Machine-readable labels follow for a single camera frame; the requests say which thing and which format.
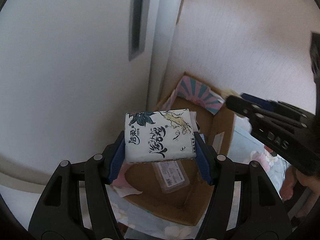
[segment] chinese characters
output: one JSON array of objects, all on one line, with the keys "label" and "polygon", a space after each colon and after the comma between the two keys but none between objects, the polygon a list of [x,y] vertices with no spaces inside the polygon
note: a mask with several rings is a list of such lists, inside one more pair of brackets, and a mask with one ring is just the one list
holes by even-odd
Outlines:
[{"label": "chinese characters", "polygon": [[140,139],[139,139],[139,135],[140,135],[140,129],[136,129],[133,125],[131,126],[131,128],[133,128],[132,130],[130,130],[130,139],[128,141],[128,143],[133,143],[138,145],[140,143]]},{"label": "chinese characters", "polygon": [[191,138],[191,144],[192,144],[192,151],[193,153],[196,153],[196,143],[195,143],[195,138]]},{"label": "chinese characters", "polygon": [[165,158],[164,153],[168,150],[166,147],[163,146],[162,141],[166,134],[164,127],[154,127],[150,129],[150,141],[149,144],[149,153],[159,153]]}]

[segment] screw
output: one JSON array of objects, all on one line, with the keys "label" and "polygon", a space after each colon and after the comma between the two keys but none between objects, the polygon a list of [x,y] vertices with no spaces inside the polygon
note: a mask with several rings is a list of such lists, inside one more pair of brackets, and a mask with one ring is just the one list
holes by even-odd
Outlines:
[{"label": "screw", "polygon": [[255,168],[259,167],[259,163],[257,161],[252,161],[251,165]]},{"label": "screw", "polygon": [[219,160],[219,161],[225,161],[226,160],[226,157],[223,155],[223,154],[220,154],[220,155],[218,155],[217,156],[217,159]]},{"label": "screw", "polygon": [[96,154],[93,158],[98,161],[98,160],[101,160],[102,159],[102,154]]},{"label": "screw", "polygon": [[65,167],[65,166],[67,166],[68,164],[69,164],[69,162],[66,161],[66,160],[60,162],[60,165],[61,165],[62,167]]}]

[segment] white paper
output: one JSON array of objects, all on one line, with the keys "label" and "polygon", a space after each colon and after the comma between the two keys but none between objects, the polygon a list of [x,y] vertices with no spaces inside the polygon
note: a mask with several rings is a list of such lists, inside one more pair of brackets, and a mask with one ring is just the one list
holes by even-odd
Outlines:
[{"label": "white paper", "polygon": [[219,133],[214,137],[212,147],[214,148],[217,154],[219,154],[220,152],[223,136],[224,136],[224,132]]},{"label": "white paper", "polygon": [[203,142],[205,143],[205,139],[204,139],[204,134],[203,133],[200,133],[200,137],[203,140]]},{"label": "white paper", "polygon": [[125,197],[128,195],[139,195],[142,193],[142,191],[138,191],[133,187],[115,187],[115,186],[112,186],[112,187],[120,197]]},{"label": "white paper", "polygon": [[196,157],[188,109],[126,114],[124,139],[127,163]]},{"label": "white paper", "polygon": [[184,182],[185,179],[176,161],[160,162],[157,165],[167,187],[173,187]]}]

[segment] tissue package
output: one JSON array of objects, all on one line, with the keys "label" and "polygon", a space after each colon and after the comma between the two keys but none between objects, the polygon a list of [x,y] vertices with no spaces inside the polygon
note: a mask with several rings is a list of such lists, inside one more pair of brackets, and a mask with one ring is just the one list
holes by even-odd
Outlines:
[{"label": "tissue package", "polygon": [[126,114],[124,139],[127,163],[196,157],[188,109]]}]

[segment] white door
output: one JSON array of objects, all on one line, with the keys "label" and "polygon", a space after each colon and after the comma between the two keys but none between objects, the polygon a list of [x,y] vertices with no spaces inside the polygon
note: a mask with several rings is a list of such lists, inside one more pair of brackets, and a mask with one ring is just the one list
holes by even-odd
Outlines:
[{"label": "white door", "polygon": [[0,172],[46,183],[146,108],[159,0],[7,0],[0,12]]}]

